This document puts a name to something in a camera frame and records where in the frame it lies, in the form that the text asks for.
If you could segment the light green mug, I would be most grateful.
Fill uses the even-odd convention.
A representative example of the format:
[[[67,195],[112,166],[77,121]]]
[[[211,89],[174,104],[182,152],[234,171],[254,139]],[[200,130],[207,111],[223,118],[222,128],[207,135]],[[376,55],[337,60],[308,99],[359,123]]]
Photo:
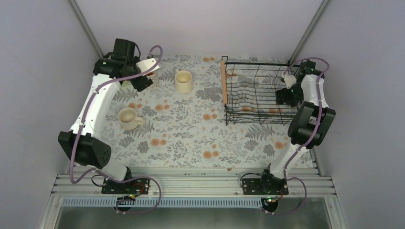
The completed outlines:
[[[130,85],[130,81],[124,81],[121,85],[121,88],[125,88]]]

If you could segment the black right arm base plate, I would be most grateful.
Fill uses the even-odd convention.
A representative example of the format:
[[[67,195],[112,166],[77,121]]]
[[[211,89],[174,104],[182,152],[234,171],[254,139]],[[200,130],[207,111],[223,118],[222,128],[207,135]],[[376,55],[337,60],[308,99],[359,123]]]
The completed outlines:
[[[271,179],[243,178],[242,189],[244,195],[288,195],[288,185],[285,179],[273,177]]]

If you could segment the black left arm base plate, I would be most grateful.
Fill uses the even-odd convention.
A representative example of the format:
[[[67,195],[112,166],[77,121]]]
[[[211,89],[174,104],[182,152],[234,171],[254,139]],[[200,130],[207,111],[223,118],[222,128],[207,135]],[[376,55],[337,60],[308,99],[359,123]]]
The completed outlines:
[[[110,180],[104,181],[101,189],[102,194],[139,195],[148,194],[150,179],[139,178],[127,183],[117,183]]]

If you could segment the beige brown mug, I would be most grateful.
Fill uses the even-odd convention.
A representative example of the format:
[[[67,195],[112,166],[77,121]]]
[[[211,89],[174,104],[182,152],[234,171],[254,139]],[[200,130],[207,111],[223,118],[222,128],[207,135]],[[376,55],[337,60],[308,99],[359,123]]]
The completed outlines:
[[[131,107],[126,107],[120,110],[118,112],[118,120],[125,130],[136,129],[138,126],[144,125],[146,122],[142,117],[139,117],[136,110]]]

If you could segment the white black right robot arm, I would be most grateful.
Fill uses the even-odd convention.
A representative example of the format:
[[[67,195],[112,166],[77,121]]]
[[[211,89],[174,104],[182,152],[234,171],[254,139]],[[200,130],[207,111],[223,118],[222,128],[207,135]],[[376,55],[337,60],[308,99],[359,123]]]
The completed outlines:
[[[288,145],[263,171],[258,182],[264,194],[284,188],[296,160],[322,143],[335,118],[336,112],[329,108],[323,90],[326,70],[317,70],[316,60],[317,57],[301,59],[294,75],[288,71],[282,74],[286,87],[276,92],[277,102],[299,109],[288,128]]]

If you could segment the cream white mug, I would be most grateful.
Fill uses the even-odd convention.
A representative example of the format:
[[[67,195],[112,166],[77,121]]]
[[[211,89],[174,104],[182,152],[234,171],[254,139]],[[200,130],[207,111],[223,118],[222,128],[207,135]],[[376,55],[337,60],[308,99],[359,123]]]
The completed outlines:
[[[192,74],[186,70],[176,70],[174,76],[174,88],[182,94],[190,93],[193,90]]]

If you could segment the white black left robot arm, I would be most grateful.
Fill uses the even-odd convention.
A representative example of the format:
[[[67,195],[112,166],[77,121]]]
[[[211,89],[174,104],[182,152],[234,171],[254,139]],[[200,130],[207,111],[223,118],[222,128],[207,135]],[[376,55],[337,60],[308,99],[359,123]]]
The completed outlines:
[[[113,51],[95,62],[90,91],[83,108],[74,124],[67,132],[61,131],[58,142],[70,159],[69,179],[77,184],[85,175],[95,172],[114,182],[120,193],[127,193],[133,187],[130,169],[112,159],[111,146],[100,139],[105,116],[118,89],[124,81],[129,81],[141,92],[151,86],[153,81],[148,73],[160,68],[161,57],[154,58],[155,49],[163,51],[159,45],[153,46],[145,60],[135,51],[136,43],[116,39]]]

